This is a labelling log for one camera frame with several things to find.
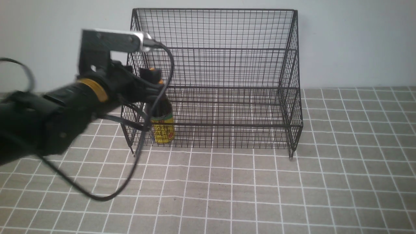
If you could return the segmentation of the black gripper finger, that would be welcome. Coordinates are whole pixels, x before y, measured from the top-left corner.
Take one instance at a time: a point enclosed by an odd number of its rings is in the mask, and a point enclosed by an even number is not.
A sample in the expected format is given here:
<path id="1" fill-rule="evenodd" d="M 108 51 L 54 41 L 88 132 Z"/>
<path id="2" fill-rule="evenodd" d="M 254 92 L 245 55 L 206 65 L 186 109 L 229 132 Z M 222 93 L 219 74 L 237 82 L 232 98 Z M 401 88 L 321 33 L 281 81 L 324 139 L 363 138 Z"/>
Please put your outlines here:
<path id="1" fill-rule="evenodd" d="M 136 92 L 136 102 L 152 103 L 161 94 L 162 87 L 139 87 Z"/>

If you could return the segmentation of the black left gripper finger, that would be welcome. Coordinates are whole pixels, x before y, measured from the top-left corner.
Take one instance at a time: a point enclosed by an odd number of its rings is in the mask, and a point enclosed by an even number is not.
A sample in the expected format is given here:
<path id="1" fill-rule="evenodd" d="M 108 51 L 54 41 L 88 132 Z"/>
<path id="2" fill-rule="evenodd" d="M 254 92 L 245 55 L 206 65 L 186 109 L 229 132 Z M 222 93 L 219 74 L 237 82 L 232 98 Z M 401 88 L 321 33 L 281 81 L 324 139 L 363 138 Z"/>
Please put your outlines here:
<path id="1" fill-rule="evenodd" d="M 156 68 L 140 68 L 139 75 L 142 79 L 150 82 L 151 84 L 162 84 L 162 71 Z"/>

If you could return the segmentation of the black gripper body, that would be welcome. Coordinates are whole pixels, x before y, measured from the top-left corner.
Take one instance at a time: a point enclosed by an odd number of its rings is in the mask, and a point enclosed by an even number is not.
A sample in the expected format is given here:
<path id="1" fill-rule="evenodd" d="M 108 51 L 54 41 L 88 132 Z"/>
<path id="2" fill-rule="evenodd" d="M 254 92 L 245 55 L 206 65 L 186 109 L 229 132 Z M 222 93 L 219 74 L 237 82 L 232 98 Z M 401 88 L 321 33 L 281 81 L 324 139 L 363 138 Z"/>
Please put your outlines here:
<path id="1" fill-rule="evenodd" d="M 89 71 L 79 72 L 77 82 L 88 86 L 101 103 L 145 102 L 146 84 L 131 72 L 130 66 L 110 61 L 106 67 L 90 66 Z"/>

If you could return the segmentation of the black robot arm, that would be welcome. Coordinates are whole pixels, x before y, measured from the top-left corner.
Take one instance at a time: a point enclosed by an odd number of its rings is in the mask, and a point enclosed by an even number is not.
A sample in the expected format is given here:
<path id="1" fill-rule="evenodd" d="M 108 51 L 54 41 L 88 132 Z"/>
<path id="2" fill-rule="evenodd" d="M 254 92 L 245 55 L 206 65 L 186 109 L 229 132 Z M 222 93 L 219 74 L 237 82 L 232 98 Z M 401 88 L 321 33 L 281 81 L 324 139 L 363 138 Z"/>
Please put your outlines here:
<path id="1" fill-rule="evenodd" d="M 144 78 L 112 61 L 43 95 L 10 93 L 1 101 L 1 165 L 29 155 L 61 154 L 96 119 L 127 103 L 154 101 L 163 87 L 156 78 L 160 72 L 140 72 Z"/>

